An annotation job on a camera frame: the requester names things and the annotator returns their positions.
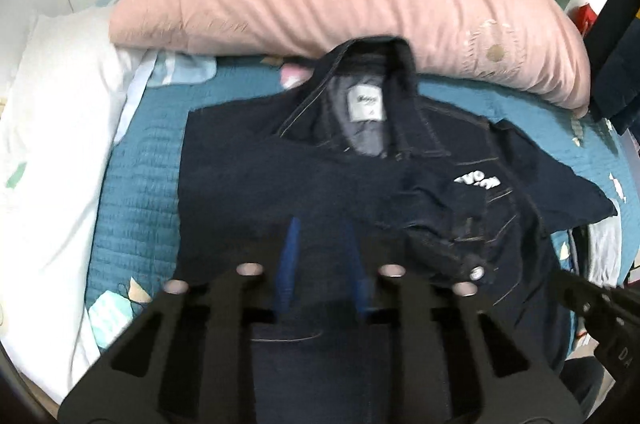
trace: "jacket sleeve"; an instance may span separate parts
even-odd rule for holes
[[[520,182],[549,234],[617,214],[596,184],[544,152],[511,122],[494,124],[492,133],[501,161]]]

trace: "jacket collar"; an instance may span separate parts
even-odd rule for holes
[[[428,113],[418,108],[418,79],[409,44],[387,36],[351,39],[318,60],[313,76],[294,91],[297,107],[277,134],[305,140],[314,131],[317,143],[331,144],[336,150],[348,149],[350,145],[324,92],[332,79],[359,73],[383,76],[383,104],[396,157],[450,154],[430,124]]]

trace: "bed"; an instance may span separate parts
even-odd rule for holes
[[[188,112],[229,100],[278,93],[280,72],[262,57],[222,57],[216,76],[193,86],[147,89],[114,148],[100,197],[86,306],[105,291],[126,293],[134,279],[151,296],[172,275],[180,242],[177,181]],[[161,79],[165,67],[154,69]],[[482,82],[423,75],[420,92],[492,121],[513,121],[544,150],[598,184],[621,206],[625,279],[640,245],[640,200],[622,140],[606,122],[571,113],[524,92]],[[616,190],[616,182],[622,188]],[[554,235],[558,256],[568,236]],[[564,261],[569,267],[569,260]]]

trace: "metal bolt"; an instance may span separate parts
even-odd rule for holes
[[[264,271],[259,263],[242,263],[236,268],[240,276],[260,276]]]
[[[456,283],[455,285],[453,285],[452,290],[456,296],[460,296],[463,298],[475,296],[478,293],[478,287],[468,281]]]
[[[471,274],[469,274],[469,277],[471,278],[471,281],[478,281],[479,279],[482,279],[483,276],[484,276],[484,268],[483,267],[475,267],[471,271]]]
[[[387,264],[380,267],[378,270],[380,276],[387,278],[401,278],[406,274],[406,269],[402,265]]]
[[[162,289],[168,294],[184,294],[189,290],[189,284],[186,281],[171,279],[162,286]]]

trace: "clothing label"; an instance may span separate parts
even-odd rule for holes
[[[382,90],[370,84],[358,84],[347,92],[349,117],[351,122],[385,120],[382,104]]]

